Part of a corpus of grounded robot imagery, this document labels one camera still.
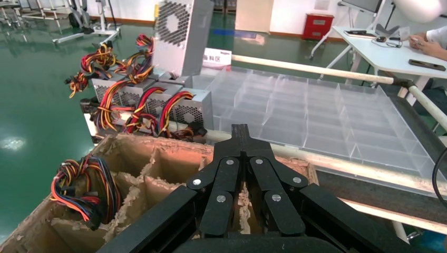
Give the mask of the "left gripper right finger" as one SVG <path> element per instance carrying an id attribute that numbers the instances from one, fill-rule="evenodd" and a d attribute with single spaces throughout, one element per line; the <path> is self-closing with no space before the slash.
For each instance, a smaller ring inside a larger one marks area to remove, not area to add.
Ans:
<path id="1" fill-rule="evenodd" d="M 260 225 L 281 236 L 303 235 L 305 224 L 294 201 L 307 178 L 279 162 L 269 142 L 252 138 L 247 124 L 241 125 L 241 144 L 249 200 Z"/>

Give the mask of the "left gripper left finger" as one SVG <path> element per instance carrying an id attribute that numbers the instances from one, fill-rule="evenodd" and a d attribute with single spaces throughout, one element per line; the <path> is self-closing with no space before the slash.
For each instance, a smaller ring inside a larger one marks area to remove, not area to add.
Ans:
<path id="1" fill-rule="evenodd" d="M 214 145 L 212 161 L 187 181 L 202 236 L 226 236 L 232 227 L 242 181 L 241 124 L 231 126 L 231 138 Z"/>

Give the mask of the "person bare hand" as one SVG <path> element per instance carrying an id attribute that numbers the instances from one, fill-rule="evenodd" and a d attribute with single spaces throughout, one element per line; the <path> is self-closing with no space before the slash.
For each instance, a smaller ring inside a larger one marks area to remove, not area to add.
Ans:
<path id="1" fill-rule="evenodd" d="M 409 45 L 413 49 L 419 49 L 421 46 L 423 46 L 426 42 L 426 34 L 425 33 L 418 33 L 414 35 L 410 35 L 409 37 Z"/>

